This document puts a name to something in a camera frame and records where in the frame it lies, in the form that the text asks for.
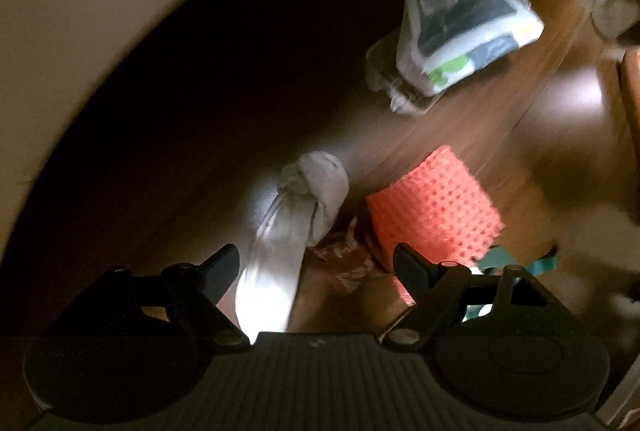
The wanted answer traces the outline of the small clear candy wrapper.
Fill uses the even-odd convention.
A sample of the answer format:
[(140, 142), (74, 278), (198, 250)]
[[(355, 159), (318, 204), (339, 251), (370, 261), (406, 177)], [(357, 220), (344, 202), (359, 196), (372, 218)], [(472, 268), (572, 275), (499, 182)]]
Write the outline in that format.
[(345, 232), (326, 235), (317, 246), (309, 247), (316, 264), (329, 278), (332, 288), (340, 295), (357, 290), (372, 273), (374, 263), (361, 237), (357, 217), (350, 221)]

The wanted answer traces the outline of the orange foam fruit net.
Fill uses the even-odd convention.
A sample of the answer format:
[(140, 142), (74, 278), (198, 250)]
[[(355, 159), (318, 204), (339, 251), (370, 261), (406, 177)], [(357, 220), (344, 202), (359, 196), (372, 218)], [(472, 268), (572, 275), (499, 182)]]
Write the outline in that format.
[(389, 272), (399, 243), (434, 264), (472, 267), (503, 229), (487, 192), (448, 146), (438, 147), (395, 183), (367, 195), (366, 205), (378, 261)]

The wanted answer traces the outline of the tissue pack wrapper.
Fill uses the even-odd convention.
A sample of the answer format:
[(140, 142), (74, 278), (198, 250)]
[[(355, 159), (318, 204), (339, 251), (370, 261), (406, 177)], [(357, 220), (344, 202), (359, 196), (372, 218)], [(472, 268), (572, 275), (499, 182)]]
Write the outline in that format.
[(393, 112), (421, 116), (542, 32), (529, 0), (405, 0), (400, 28), (367, 51), (367, 86), (385, 93)]

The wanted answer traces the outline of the christmas tree fabric bag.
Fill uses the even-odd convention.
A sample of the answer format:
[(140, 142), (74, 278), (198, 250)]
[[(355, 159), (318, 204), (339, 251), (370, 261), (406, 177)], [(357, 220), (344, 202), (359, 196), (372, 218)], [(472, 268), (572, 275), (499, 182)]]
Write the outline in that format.
[[(553, 245), (550, 250), (541, 255), (532, 263), (524, 265), (524, 269), (534, 277), (544, 275), (558, 268), (560, 261), (558, 246)], [(506, 250), (505, 247), (494, 246), (484, 255), (480, 261), (477, 261), (472, 267), (471, 272), (473, 275), (483, 276), (495, 276), (500, 275), (506, 266), (516, 265), (516, 260), (512, 257), (511, 253)], [(472, 321), (480, 316), (485, 316), (490, 313), (492, 309), (491, 304), (475, 304), (469, 305), (466, 309), (464, 321)]]

